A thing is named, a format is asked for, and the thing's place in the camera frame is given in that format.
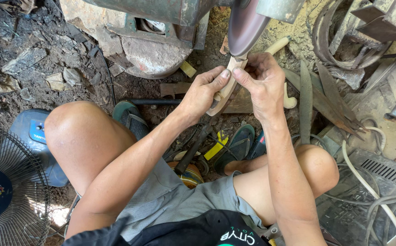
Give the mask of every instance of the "fingernail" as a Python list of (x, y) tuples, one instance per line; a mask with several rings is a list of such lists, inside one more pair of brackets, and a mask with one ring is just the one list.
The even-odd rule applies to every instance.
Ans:
[(234, 76), (239, 77), (242, 74), (242, 70), (240, 69), (240, 67), (235, 67), (233, 69), (233, 74)]
[(228, 75), (230, 75), (230, 70), (228, 69), (223, 70), (223, 72), (221, 73), (221, 77), (224, 79), (228, 78)]

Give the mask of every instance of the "flip-flop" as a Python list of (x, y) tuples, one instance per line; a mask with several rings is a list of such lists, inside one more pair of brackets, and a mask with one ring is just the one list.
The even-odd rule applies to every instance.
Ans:
[(113, 109), (113, 119), (128, 128), (137, 141), (149, 133), (149, 127), (140, 114), (137, 106), (130, 101), (121, 101)]
[(228, 148), (236, 155), (236, 157), (232, 156), (231, 153), (226, 150), (213, 165), (215, 171), (219, 175), (225, 176), (224, 168), (227, 164), (235, 161), (236, 158), (238, 160), (244, 159), (250, 151), (250, 148), (253, 146), (254, 136), (254, 127), (249, 124), (243, 125), (237, 129), (228, 144)]

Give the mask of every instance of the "man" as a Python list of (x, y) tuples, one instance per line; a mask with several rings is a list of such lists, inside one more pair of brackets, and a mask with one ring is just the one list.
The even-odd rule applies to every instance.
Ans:
[[(48, 147), (82, 196), (64, 245), (266, 245), (253, 230), (276, 222), (287, 245), (326, 245), (314, 199), (337, 184), (336, 162), (314, 145), (293, 149), (283, 111), (285, 74), (269, 53), (248, 59), (233, 74), (217, 67), (198, 75), (181, 104), (146, 136), (146, 123), (129, 105), (113, 111), (126, 127), (88, 102), (52, 111)], [(161, 156), (198, 123), (230, 76), (251, 93), (267, 155), (219, 161), (228, 176), (190, 190)]]

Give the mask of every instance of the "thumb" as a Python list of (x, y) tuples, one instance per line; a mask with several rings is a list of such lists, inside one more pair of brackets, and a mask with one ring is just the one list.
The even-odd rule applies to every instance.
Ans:
[(217, 92), (227, 85), (230, 80), (231, 72), (228, 69), (223, 70), (223, 72), (218, 75), (213, 82), (207, 84), (208, 87), (212, 88), (212, 91)]
[(246, 89), (249, 89), (254, 83), (254, 79), (250, 76), (250, 74), (240, 67), (235, 67), (233, 69), (233, 77), (239, 84), (244, 86)]

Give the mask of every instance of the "ventilation slot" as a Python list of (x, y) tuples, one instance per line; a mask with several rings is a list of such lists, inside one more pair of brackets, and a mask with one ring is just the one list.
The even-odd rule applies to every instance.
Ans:
[(387, 165), (367, 159), (362, 163), (361, 167), (389, 179), (392, 182), (396, 182), (396, 170), (388, 167)]

